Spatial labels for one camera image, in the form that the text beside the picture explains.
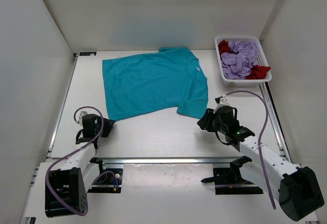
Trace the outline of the teal t shirt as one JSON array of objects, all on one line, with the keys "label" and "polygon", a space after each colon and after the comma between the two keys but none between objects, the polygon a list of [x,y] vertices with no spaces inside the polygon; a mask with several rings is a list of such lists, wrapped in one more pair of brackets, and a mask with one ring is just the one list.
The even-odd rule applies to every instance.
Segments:
[{"label": "teal t shirt", "polygon": [[102,75],[107,114],[113,120],[172,107],[188,117],[205,114],[207,77],[186,47],[103,60]]}]

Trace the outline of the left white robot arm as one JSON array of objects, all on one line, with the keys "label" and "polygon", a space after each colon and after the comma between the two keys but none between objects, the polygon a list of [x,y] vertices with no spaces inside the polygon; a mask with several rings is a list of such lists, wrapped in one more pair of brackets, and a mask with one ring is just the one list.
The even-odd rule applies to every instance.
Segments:
[{"label": "left white robot arm", "polygon": [[117,174],[105,167],[96,154],[100,139],[109,136],[115,120],[81,112],[76,134],[75,150],[50,167],[45,175],[44,211],[48,218],[67,215],[86,215],[87,192],[93,185],[111,184],[119,191]]}]

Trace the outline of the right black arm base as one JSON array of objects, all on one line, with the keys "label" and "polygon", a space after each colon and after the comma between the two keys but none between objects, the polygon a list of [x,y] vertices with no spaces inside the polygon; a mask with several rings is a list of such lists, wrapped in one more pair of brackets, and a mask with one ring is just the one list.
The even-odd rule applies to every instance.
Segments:
[{"label": "right black arm base", "polygon": [[202,184],[214,183],[215,195],[256,195],[263,190],[241,177],[241,167],[252,160],[242,156],[230,162],[229,167],[213,168],[213,176],[201,180]]}]

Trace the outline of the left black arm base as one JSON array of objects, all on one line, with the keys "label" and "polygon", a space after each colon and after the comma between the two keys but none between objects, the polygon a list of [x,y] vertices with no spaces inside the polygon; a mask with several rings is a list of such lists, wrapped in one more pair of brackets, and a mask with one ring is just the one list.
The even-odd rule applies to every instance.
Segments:
[{"label": "left black arm base", "polygon": [[123,163],[101,158],[92,158],[90,162],[99,166],[100,174],[105,173],[97,178],[88,193],[121,193]]}]

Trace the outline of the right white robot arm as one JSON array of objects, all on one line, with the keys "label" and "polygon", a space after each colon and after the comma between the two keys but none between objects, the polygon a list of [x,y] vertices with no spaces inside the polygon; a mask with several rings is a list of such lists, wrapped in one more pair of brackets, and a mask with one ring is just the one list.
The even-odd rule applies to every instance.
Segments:
[{"label": "right white robot arm", "polygon": [[227,171],[204,178],[202,183],[214,182],[219,188],[245,181],[253,183],[271,193],[293,221],[299,221],[324,206],[315,172],[309,167],[288,162],[262,145],[253,131],[240,125],[236,108],[208,108],[197,124],[202,130],[215,133],[216,136],[224,135],[224,144],[233,146],[242,154],[230,162]]}]

